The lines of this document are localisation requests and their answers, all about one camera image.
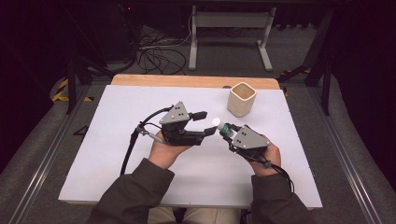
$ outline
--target olive jacket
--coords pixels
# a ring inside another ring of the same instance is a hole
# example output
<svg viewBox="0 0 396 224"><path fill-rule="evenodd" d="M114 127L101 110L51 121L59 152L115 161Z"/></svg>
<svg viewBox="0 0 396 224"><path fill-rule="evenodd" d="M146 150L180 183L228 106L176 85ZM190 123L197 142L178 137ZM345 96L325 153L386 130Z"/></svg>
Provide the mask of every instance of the olive jacket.
<svg viewBox="0 0 396 224"><path fill-rule="evenodd" d="M149 209L160 204L174 175L143 159L131 174L116 179L92 209L87 223L147 223ZM254 224L315 223L282 175L254 175L251 182Z"/></svg>

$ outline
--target wooden table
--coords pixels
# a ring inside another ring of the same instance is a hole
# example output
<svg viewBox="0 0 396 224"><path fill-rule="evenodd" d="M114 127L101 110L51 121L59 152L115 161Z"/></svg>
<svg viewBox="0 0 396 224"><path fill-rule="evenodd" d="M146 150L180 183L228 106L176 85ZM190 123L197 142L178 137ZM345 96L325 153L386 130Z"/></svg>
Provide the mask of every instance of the wooden table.
<svg viewBox="0 0 396 224"><path fill-rule="evenodd" d="M114 76L111 85L223 88L232 87L239 82L246 82L254 89L280 89L276 79L256 77L188 77L122 74Z"/></svg>

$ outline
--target beige cup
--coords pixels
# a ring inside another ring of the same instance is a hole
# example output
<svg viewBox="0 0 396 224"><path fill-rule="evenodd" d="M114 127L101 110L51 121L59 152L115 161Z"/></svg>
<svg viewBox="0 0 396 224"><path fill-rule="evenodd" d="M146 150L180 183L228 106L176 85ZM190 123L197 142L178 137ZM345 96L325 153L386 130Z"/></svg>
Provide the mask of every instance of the beige cup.
<svg viewBox="0 0 396 224"><path fill-rule="evenodd" d="M256 91L246 82L233 86L228 97L227 109L236 117L244 117L253 107Z"/></svg>

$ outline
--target person's hand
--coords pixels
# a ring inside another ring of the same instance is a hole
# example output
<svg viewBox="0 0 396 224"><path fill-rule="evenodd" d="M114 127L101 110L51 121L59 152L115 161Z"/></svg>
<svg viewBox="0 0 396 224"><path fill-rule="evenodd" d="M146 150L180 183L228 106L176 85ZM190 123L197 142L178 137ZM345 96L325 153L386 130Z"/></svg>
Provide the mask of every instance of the person's hand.
<svg viewBox="0 0 396 224"><path fill-rule="evenodd" d="M281 166L280 151L276 145L272 144L272 145L268 146L267 150L265 150L265 152L264 152L264 157L268 161L271 161L272 164L275 164L279 167ZM250 161L249 164L253 168L254 174L256 174L257 176L277 174L277 171L274 170L272 167L265 168L262 166L262 164L260 164L256 161Z"/></svg>
<svg viewBox="0 0 396 224"><path fill-rule="evenodd" d="M156 135L163 139L161 131L157 132ZM191 146L175 147L154 141L148 160L163 169L168 169L175 162L177 156L190 147Z"/></svg>

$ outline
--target white table surface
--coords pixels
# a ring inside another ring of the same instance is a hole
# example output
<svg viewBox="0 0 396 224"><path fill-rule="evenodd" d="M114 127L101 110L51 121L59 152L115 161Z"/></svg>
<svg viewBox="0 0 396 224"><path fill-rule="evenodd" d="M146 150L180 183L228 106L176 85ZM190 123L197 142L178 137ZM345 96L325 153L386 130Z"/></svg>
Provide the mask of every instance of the white table surface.
<svg viewBox="0 0 396 224"><path fill-rule="evenodd" d="M303 147L294 127L283 91L257 90L251 111L236 118L226 108L229 91L212 88L107 86L59 200L69 203L97 203L120 175L131 133L139 121L155 111L182 101L188 112L207 111L206 119L190 121L188 131L211 127L213 118L238 126L247 124L265 134L282 154L282 167L289 173L295 192L308 208L322 207ZM165 115L154 117L159 124ZM158 132L147 125L151 133ZM149 156L152 139L139 135L128 162L131 173ZM170 168L176 176L161 205L250 207L253 171L248 163L229 149L216 132L199 147L181 154Z"/></svg>

